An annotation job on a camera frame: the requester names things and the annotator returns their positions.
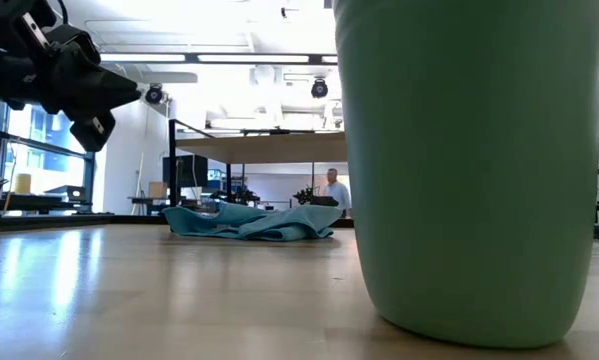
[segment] security camera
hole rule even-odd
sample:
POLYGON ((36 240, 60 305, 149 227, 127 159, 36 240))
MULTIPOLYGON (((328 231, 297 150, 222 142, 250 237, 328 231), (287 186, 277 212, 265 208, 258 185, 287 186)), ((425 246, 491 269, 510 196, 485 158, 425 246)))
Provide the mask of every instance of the security camera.
POLYGON ((312 91, 310 92, 312 97, 315 99, 321 99, 328 95, 328 85, 326 85, 326 80, 317 79, 315 83, 312 85, 312 91))
POLYGON ((150 88, 146 91, 146 101, 155 105, 165 102, 168 96, 163 92, 162 88, 162 84, 150 84, 150 88))

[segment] computer monitor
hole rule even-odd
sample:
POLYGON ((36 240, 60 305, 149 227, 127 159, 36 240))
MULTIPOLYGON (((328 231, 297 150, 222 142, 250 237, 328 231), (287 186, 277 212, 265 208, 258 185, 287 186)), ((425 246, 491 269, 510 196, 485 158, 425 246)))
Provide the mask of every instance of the computer monitor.
MULTIPOLYGON (((208 159, 199 155, 177 156, 179 164, 178 186, 186 187, 206 187, 208 186, 208 159)), ((163 158, 163 181, 170 186, 170 158, 163 158)))

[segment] desk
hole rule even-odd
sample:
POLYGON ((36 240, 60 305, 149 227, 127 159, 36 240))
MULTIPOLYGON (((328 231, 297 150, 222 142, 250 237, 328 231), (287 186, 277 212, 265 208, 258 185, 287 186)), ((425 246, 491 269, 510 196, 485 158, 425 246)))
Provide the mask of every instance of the desk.
MULTIPOLYGON (((5 205, 6 198, 0 199, 0 209, 3 209, 5 205)), ((90 206, 92 206, 92 203, 63 201, 63 198, 58 196, 21 195, 13 193, 10 195, 8 211, 38 211, 41 215, 47 215, 50 211, 84 210, 82 207, 88 207, 85 210, 89 212, 90 206)))
POLYGON ((268 136, 240 136, 216 138, 202 130, 195 129, 176 119, 168 122, 170 153, 170 204, 176 206, 179 189, 176 184, 177 149, 200 155, 226 164, 227 188, 231 189, 232 164, 279 164, 312 163, 312 187, 314 188, 315 162, 348 161, 346 136, 343 132, 334 133, 297 133, 268 136), (206 138, 176 139, 176 126, 191 129, 206 138))
POLYGON ((133 205, 143 205, 146 207, 146 215, 152 215, 154 211, 161 213, 161 211, 167 208, 169 205, 166 204, 167 198, 138 198, 128 197, 133 205), (155 204, 155 201, 161 201, 161 204, 155 204))

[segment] wooden tabletop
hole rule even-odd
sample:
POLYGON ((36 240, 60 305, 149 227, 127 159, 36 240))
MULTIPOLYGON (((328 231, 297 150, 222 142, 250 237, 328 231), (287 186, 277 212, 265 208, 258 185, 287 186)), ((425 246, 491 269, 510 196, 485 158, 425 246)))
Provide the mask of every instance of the wooden tabletop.
POLYGON ((187 358, 599 360, 599 242, 565 339, 505 351, 382 320, 352 230, 290 243, 179 237, 149 225, 0 234, 0 359, 187 358))
POLYGON ((346 137, 290 134, 177 140, 177 148, 226 164, 345 162, 346 137))

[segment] cardboard box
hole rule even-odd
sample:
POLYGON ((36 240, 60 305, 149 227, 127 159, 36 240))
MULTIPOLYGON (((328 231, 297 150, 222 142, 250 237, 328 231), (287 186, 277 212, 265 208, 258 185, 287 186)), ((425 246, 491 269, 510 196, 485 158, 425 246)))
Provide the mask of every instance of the cardboard box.
POLYGON ((151 181, 148 185, 148 197, 151 199, 165 199, 168 196, 168 184, 160 181, 151 181))

